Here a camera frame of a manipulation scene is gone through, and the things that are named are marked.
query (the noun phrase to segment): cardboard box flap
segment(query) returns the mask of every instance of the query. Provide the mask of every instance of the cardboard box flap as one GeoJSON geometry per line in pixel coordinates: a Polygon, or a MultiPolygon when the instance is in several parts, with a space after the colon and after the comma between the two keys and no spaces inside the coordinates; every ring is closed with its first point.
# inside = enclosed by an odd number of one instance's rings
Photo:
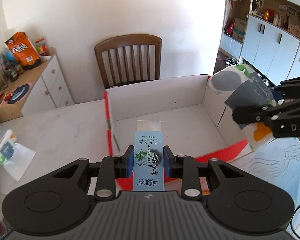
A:
{"type": "Polygon", "coordinates": [[[107,90],[114,121],[200,104],[208,75],[135,83],[107,90]]]}

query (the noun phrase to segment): cabinet drawer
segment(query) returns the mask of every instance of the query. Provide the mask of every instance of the cabinet drawer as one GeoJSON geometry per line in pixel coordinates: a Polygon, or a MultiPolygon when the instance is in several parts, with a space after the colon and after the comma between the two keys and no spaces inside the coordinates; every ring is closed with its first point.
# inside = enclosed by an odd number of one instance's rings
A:
{"type": "Polygon", "coordinates": [[[74,105],[74,101],[72,100],[68,87],[66,87],[58,107],[72,106],[72,105],[74,105]]]}
{"type": "Polygon", "coordinates": [[[42,72],[41,76],[43,78],[44,83],[46,84],[49,91],[51,91],[54,82],[60,72],[59,63],[57,60],[57,56],[55,55],[49,62],[46,69],[42,72]]]}
{"type": "Polygon", "coordinates": [[[36,84],[30,91],[29,97],[21,110],[24,116],[35,114],[46,110],[56,108],[47,88],[43,82],[42,77],[39,77],[36,84]]]}
{"type": "Polygon", "coordinates": [[[62,72],[60,71],[59,75],[50,91],[50,95],[56,106],[58,106],[60,103],[60,100],[62,98],[65,87],[66,87],[66,82],[63,78],[62,72]]]}

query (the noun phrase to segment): chair backrest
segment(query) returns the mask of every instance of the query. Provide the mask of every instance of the chair backrest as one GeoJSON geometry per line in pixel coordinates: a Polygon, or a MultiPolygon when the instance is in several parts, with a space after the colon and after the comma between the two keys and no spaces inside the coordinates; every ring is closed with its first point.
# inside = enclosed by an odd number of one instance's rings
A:
{"type": "Polygon", "coordinates": [[[127,34],[117,36],[102,41],[94,47],[97,62],[100,69],[105,89],[113,85],[129,84],[134,82],[142,82],[152,80],[151,76],[151,57],[150,47],[154,46],[154,79],[160,78],[160,62],[161,62],[161,44],[162,39],[149,34],[127,34]],[[136,71],[135,46],[138,47],[137,54],[139,72],[136,71]],[[142,49],[145,50],[146,57],[142,57],[142,49]],[[144,59],[146,58],[146,69],[143,68],[144,59]],[[111,77],[110,83],[107,76],[106,65],[109,66],[111,77]]]}

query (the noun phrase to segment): cardboard box on shelf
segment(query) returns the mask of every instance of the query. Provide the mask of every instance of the cardboard box on shelf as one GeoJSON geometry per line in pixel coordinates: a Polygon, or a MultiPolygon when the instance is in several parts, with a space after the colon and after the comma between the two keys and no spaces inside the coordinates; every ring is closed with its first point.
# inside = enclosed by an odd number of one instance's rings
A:
{"type": "Polygon", "coordinates": [[[244,34],[246,32],[247,21],[236,18],[234,21],[234,29],[232,37],[243,42],[244,34]]]}

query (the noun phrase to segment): jar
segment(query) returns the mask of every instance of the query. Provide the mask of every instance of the jar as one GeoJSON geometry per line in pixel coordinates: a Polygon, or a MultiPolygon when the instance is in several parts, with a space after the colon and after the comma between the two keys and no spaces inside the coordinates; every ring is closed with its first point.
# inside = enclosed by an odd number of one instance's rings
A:
{"type": "Polygon", "coordinates": [[[38,39],[35,42],[35,45],[37,47],[37,51],[41,56],[48,56],[48,46],[45,38],[38,39]]]}

